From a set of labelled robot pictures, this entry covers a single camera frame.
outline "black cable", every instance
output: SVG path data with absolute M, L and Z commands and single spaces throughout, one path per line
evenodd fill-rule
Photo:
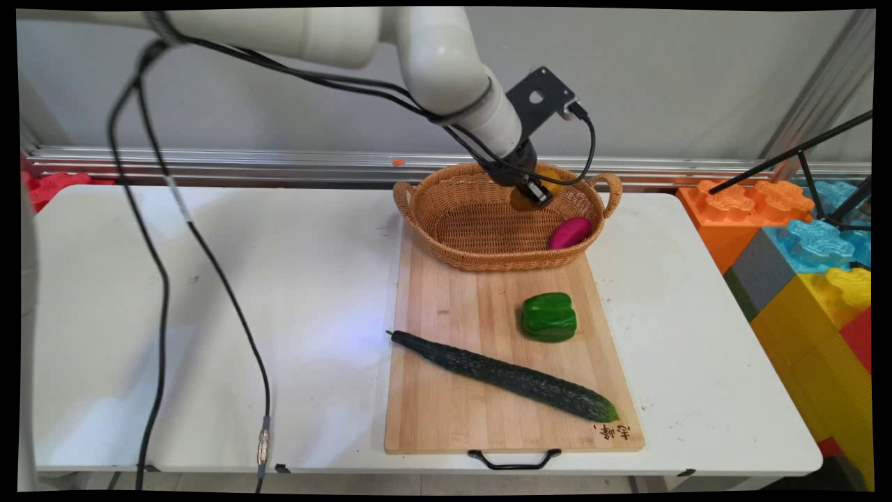
M 152 145 L 152 150 L 155 153 L 155 158 L 158 160 L 158 165 L 161 167 L 161 172 L 163 172 L 165 176 L 170 176 L 170 171 L 168 170 L 167 164 L 164 162 L 163 155 L 161 155 L 161 146 L 158 144 L 158 139 L 155 137 L 152 121 L 149 118 L 149 110 L 145 100 L 145 92 L 143 89 L 142 80 L 139 80 L 138 84 L 136 85 L 136 93 L 139 96 L 139 112 L 143 118 L 143 127 L 145 128 L 146 135 L 149 137 L 149 143 Z M 248 337 L 248 343 L 251 344 L 251 351 L 254 353 L 254 358 L 257 359 L 257 365 L 260 367 L 260 375 L 262 375 L 263 377 L 263 390 L 266 396 L 264 415 L 269 416 L 269 378 L 267 377 L 266 367 L 263 365 L 263 359 L 260 357 L 260 352 L 257 350 L 257 345 L 254 343 L 254 337 L 251 334 L 251 328 L 248 327 L 248 322 L 244 318 L 242 307 L 239 305 L 238 300 L 235 298 L 235 292 L 229 285 L 229 280 L 227 279 L 226 274 L 223 272 L 223 268 L 220 267 L 219 263 L 217 262 L 216 256 L 214 256 L 214 254 L 211 252 L 211 248 L 208 247 L 206 242 L 204 242 L 204 238 L 202 237 L 201 232 L 198 231 L 195 223 L 192 222 L 190 219 L 186 222 L 186 224 L 188 225 L 189 230 L 192 231 L 192 235 L 195 236 L 195 240 L 198 241 L 198 244 L 201 245 L 204 253 L 208 256 L 208 259 L 214 266 L 214 270 L 217 271 L 217 275 L 220 277 L 220 282 L 223 283 L 223 287 L 226 289 L 226 292 L 229 295 L 229 300 L 230 302 L 232 302 L 235 313 L 238 314 L 238 320 L 242 323 L 244 334 Z
M 158 255 L 157 250 L 152 242 L 151 237 L 149 236 L 148 230 L 145 227 L 145 223 L 143 221 L 142 214 L 139 212 L 139 208 L 136 205 L 136 200 L 133 197 L 133 193 L 130 189 L 130 184 L 127 178 L 127 174 L 124 172 L 123 163 L 120 160 L 120 152 L 118 149 L 118 141 L 115 134 L 115 127 L 117 126 L 118 119 L 120 118 L 120 113 L 123 110 L 124 104 L 127 102 L 128 97 L 133 91 L 136 91 L 139 103 L 140 114 L 143 119 L 143 125 L 145 126 L 145 131 L 147 136 L 149 137 L 149 141 L 152 145 L 153 151 L 155 153 L 156 158 L 158 159 L 158 164 L 161 167 L 161 172 L 169 181 L 170 187 L 174 192 L 175 197 L 179 201 L 179 194 L 176 188 L 176 185 L 173 182 L 172 177 L 170 176 L 167 164 L 164 162 L 163 156 L 161 155 L 161 148 L 158 144 L 158 139 L 155 137 L 154 129 L 152 127 L 152 122 L 148 113 L 148 106 L 145 99 L 145 91 L 143 87 L 143 74 L 149 68 L 149 66 L 158 59 L 158 57 L 163 54 L 163 52 L 168 48 L 168 44 L 162 40 L 156 40 L 149 44 L 144 50 L 143 53 L 140 54 L 140 58 L 138 60 L 136 74 L 128 81 L 128 84 L 124 87 L 124 90 L 121 92 L 121 96 L 118 98 L 118 101 L 115 102 L 115 105 L 111 109 L 111 114 L 108 120 L 108 138 L 109 145 L 111 147 L 112 155 L 114 156 L 115 166 L 117 168 L 118 174 L 120 176 L 121 185 L 124 187 L 124 190 L 127 194 L 128 201 L 130 203 L 130 209 L 133 211 L 134 216 L 136 217 L 136 222 L 139 226 L 140 232 L 143 235 L 143 239 L 145 241 L 146 247 L 148 247 L 150 254 L 155 262 L 155 265 L 158 268 L 158 272 L 161 275 L 161 280 L 163 284 L 163 292 L 161 297 L 161 326 L 159 328 L 159 363 L 158 363 L 158 388 L 155 391 L 155 399 L 152 405 L 152 411 L 149 413 L 148 421 L 145 425 L 145 430 L 143 432 L 143 440 L 139 449 L 139 458 L 136 464 L 136 486 L 137 490 L 141 490 L 143 488 L 143 480 L 145 474 L 145 457 L 146 452 L 148 450 L 149 439 L 152 435 L 152 429 L 154 427 L 155 419 L 158 416 L 158 411 L 161 408 L 161 401 L 164 396 L 164 376 L 165 376 L 165 359 L 166 359 L 166 339 L 167 339 L 167 316 L 169 309 L 169 299 L 170 299 L 170 284 L 169 277 L 166 269 L 164 268 L 164 264 L 161 261 L 161 258 Z M 251 334 L 251 330 L 248 327 L 248 322 L 244 318 L 244 313 L 242 312 L 241 306 L 238 304 L 238 300 L 235 298 L 235 293 L 232 290 L 232 287 L 229 285 L 229 281 L 226 278 L 226 274 L 223 272 L 223 269 L 220 267 L 217 258 L 211 252 L 211 249 L 208 247 L 207 243 L 204 241 L 201 233 L 195 227 L 194 223 L 191 221 L 191 218 L 188 217 L 186 213 L 185 206 L 182 206 L 181 209 L 184 211 L 184 216 L 186 216 L 186 223 L 189 226 L 190 231 L 192 231 L 195 239 L 201 245 L 204 253 L 208 256 L 208 259 L 211 261 L 211 264 L 214 266 L 214 269 L 217 271 L 218 276 L 220 277 L 221 282 L 223 283 L 224 288 L 226 289 L 229 299 L 232 301 L 233 307 L 235 308 L 236 313 L 238 314 L 239 320 L 242 323 L 245 334 L 248 337 L 248 341 L 251 345 L 252 352 L 254 353 L 254 357 L 257 359 L 257 364 L 260 367 L 260 374 L 263 377 L 263 388 L 265 392 L 265 415 L 264 415 L 264 431 L 268 428 L 269 422 L 269 380 L 267 377 L 266 368 L 264 367 L 263 360 L 260 357 L 260 352 L 257 350 L 257 346 L 254 343 L 254 338 Z M 258 469 L 259 479 L 257 490 L 260 491 L 260 487 L 262 485 L 262 468 Z
M 149 232 L 145 228 L 145 223 L 143 222 L 143 216 L 141 213 L 139 213 L 139 207 L 136 206 L 136 200 L 134 199 L 133 193 L 130 190 L 130 184 L 127 179 L 127 174 L 124 172 L 124 166 L 121 163 L 120 154 L 118 152 L 118 140 L 115 137 L 115 126 L 118 124 L 120 112 L 124 108 L 124 104 L 127 102 L 127 98 L 130 96 L 130 93 L 133 91 L 134 87 L 139 81 L 139 75 L 141 75 L 145 67 L 147 67 L 152 61 L 157 59 L 157 57 L 161 55 L 166 48 L 167 44 L 158 40 L 151 43 L 143 51 L 140 61 L 140 70 L 137 72 L 137 75 L 131 78 L 128 84 L 124 87 L 124 90 L 118 98 L 118 101 L 115 102 L 115 105 L 111 109 L 111 114 L 109 115 L 108 120 L 108 127 L 106 130 L 109 139 L 109 145 L 111 146 L 111 153 L 112 155 L 114 155 L 115 166 L 117 167 L 118 175 L 120 176 L 121 185 L 124 187 L 124 192 L 127 194 L 127 200 L 130 203 L 130 209 L 133 211 L 133 215 L 136 218 L 136 224 L 139 226 L 139 231 L 143 234 L 145 246 L 148 247 L 149 253 L 152 255 L 152 259 L 155 262 L 155 266 L 158 267 L 158 273 L 161 275 L 161 284 L 163 287 L 161 293 L 161 326 L 159 328 L 158 335 L 158 388 L 157 390 L 155 390 L 155 400 L 152 403 L 152 411 L 149 413 L 149 419 L 146 422 L 145 429 L 143 431 L 143 440 L 139 446 L 139 460 L 136 463 L 136 489 L 143 489 L 145 454 L 149 448 L 149 438 L 152 436 L 152 428 L 155 424 L 155 418 L 158 416 L 158 410 L 159 408 L 161 408 L 161 400 L 164 396 L 165 342 L 167 339 L 167 314 L 168 304 L 170 300 L 170 281 L 168 278 L 167 270 L 164 268 L 164 263 L 161 262 L 161 257 L 158 256 L 158 251 L 155 249 L 155 246 L 152 243 L 152 238 L 149 237 Z
M 411 105 L 409 103 L 406 103 L 405 101 L 399 99 L 398 97 L 387 94 L 385 92 L 377 91 L 377 90 L 373 90 L 373 89 L 344 86 L 341 84 L 333 83 L 332 81 L 329 81 L 329 79 L 325 79 L 323 77 L 318 76 L 318 75 L 326 75 L 326 73 L 317 73 L 314 71 L 297 70 L 295 68 L 285 66 L 282 63 L 277 63 L 269 58 L 258 59 L 251 55 L 239 52 L 235 49 L 231 49 L 226 46 L 221 46 L 220 44 L 215 44 L 213 42 L 209 42 L 207 40 L 202 40 L 200 38 L 186 38 L 186 41 L 196 44 L 197 46 L 209 48 L 210 50 L 217 51 L 222 54 L 230 55 L 236 59 L 241 59 L 242 61 L 246 61 L 248 63 L 253 63 L 258 66 L 262 66 L 263 68 L 267 68 L 272 71 L 278 71 L 280 73 L 286 73 L 288 75 L 293 75 L 294 77 L 313 82 L 314 84 L 319 84 L 320 86 L 323 86 L 323 87 L 346 90 L 346 91 L 354 92 L 357 94 L 364 94 L 367 96 L 378 96 L 378 97 L 386 99 L 392 103 L 395 103 L 399 106 L 402 106 L 403 108 L 409 110 L 410 112 L 421 115 L 425 118 L 429 118 L 431 116 L 431 114 L 429 112 L 424 111 L 424 110 L 422 110 L 414 105 Z M 360 80 L 361 82 L 356 82 L 356 83 L 362 83 L 363 85 L 369 85 L 369 86 L 373 86 L 373 87 L 387 86 L 388 88 L 391 88 L 391 87 L 399 88 L 398 86 L 394 86 L 393 84 L 388 84 L 387 82 L 381 82 L 378 80 L 356 79 L 353 77 L 339 78 L 339 80 L 343 80 L 343 81 L 347 81 L 347 79 L 349 81 Z
M 220 44 L 215 44 L 213 42 L 210 42 L 208 40 L 203 40 L 200 38 L 183 37 L 183 39 L 186 42 L 189 42 L 189 43 L 192 43 L 192 44 L 195 44 L 198 46 L 202 46 L 202 47 L 208 48 L 210 50 L 220 52 L 222 54 L 230 55 L 234 58 L 240 59 L 242 61 L 246 61 L 248 63 L 256 64 L 263 68 L 267 68 L 267 69 L 270 69 L 273 71 L 279 71 L 281 73 L 289 74 L 294 77 L 298 77 L 299 79 L 303 79 L 303 80 L 318 84 L 323 87 L 336 88 L 336 89 L 354 92 L 354 93 L 358 93 L 358 94 L 382 97 L 382 98 L 387 99 L 388 101 L 391 101 L 399 106 L 402 106 L 403 108 L 409 110 L 410 112 L 413 112 L 417 115 L 427 118 L 427 120 L 429 120 L 429 121 L 442 121 L 443 120 L 443 117 L 441 115 L 431 113 L 431 112 L 425 110 L 424 108 L 422 108 L 420 105 L 418 105 L 415 102 L 415 99 L 412 97 L 412 95 L 408 92 L 408 90 L 401 88 L 400 86 L 397 86 L 390 82 L 384 82 L 381 80 L 372 80 L 372 79 L 360 79 L 360 78 L 356 78 L 356 77 L 346 77 L 346 76 L 341 76 L 341 75 L 333 75 L 331 73 L 320 73 L 320 72 L 316 72 L 316 71 L 298 70 L 295 68 L 291 68 L 289 66 L 285 66 L 284 64 L 279 63 L 278 61 L 271 59 L 263 54 L 260 54 L 257 51 L 247 49 L 244 47 L 237 47 L 236 48 L 237 50 L 236 50 L 236 49 L 233 49 L 233 48 L 230 48 L 227 46 L 223 46 Z M 392 95 L 386 94 L 384 92 L 379 92 L 379 91 L 375 91 L 372 89 L 344 86 L 344 85 L 340 85 L 340 84 L 335 84 L 330 80 L 356 83 L 356 84 L 370 86 L 370 87 L 388 88 L 390 90 L 398 92 L 401 95 L 407 97 L 408 99 L 410 99 L 412 101 L 412 103 L 415 104 L 415 106 L 406 103 L 405 101 L 397 98 L 396 96 L 392 96 Z M 584 111 L 584 109 L 582 109 L 581 106 L 579 106 L 578 103 L 571 104 L 570 110 L 572 112 L 574 112 L 580 120 L 585 122 L 585 124 L 589 128 L 589 133 L 590 133 L 590 137 L 591 137 L 591 142 L 590 142 L 590 146 L 589 146 L 589 157 L 588 157 L 588 160 L 586 161 L 585 166 L 582 168 L 582 173 L 580 174 L 580 176 L 578 176 L 574 180 L 570 180 L 570 181 L 556 180 L 556 179 L 548 177 L 548 176 L 542 176 L 536 172 L 529 172 L 525 169 L 521 169 L 511 163 L 507 163 L 504 160 L 502 160 L 498 155 L 494 154 L 489 149 L 489 147 L 487 147 L 477 136 L 472 134 L 470 131 L 468 131 L 465 128 L 462 128 L 461 126 L 458 126 L 458 125 L 451 126 L 451 127 L 455 128 L 456 130 L 460 131 L 465 136 L 471 138 L 489 157 L 492 158 L 491 161 L 488 161 L 487 159 L 483 158 L 482 155 L 477 153 L 466 141 L 462 140 L 458 135 L 456 135 L 454 133 L 454 131 L 450 130 L 449 129 L 450 126 L 444 126 L 443 128 L 460 145 L 462 145 L 467 150 L 467 152 L 469 154 L 471 154 L 471 156 L 478 163 L 481 163 L 481 164 L 496 163 L 498 165 L 507 167 L 514 171 L 521 172 L 523 174 L 526 174 L 526 175 L 536 178 L 538 180 L 550 181 L 557 185 L 574 185 L 574 184 L 578 183 L 579 181 L 583 180 L 589 172 L 592 159 L 594 158 L 594 151 L 595 151 L 595 146 L 596 146 L 596 135 L 595 135 L 594 125 L 591 123 L 591 119 L 589 119 L 588 114 Z

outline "cable connector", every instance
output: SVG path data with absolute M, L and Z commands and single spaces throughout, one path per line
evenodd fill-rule
M 579 120 L 583 120 L 589 116 L 589 113 L 585 111 L 585 108 L 582 108 L 582 105 L 579 104 L 578 100 L 573 101 L 566 109 L 573 115 L 576 115 L 576 118 Z
M 269 417 L 263 417 L 263 429 L 257 444 L 257 477 L 263 479 L 267 471 L 267 458 L 269 454 Z

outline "black mounting bracket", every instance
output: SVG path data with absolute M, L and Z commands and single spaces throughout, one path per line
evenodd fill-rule
M 565 112 L 566 107 L 576 100 L 576 94 L 544 66 L 536 68 L 517 82 L 505 96 L 520 117 L 521 142 L 529 138 L 551 115 Z

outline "cucumber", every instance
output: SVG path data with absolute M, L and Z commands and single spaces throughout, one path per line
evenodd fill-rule
M 594 422 L 619 420 L 613 403 L 582 385 L 461 348 L 420 339 L 405 331 L 387 332 L 392 341 L 451 372 L 490 383 Z

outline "red foam block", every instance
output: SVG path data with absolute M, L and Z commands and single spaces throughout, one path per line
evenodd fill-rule
M 849 324 L 839 331 L 843 340 L 846 341 L 852 352 L 864 365 L 867 373 L 871 372 L 871 309 L 867 308 L 864 312 L 858 314 Z
M 823 455 L 824 458 L 842 454 L 842 448 L 839 447 L 836 440 L 833 439 L 833 436 L 818 443 L 818 449 L 821 450 L 821 455 Z

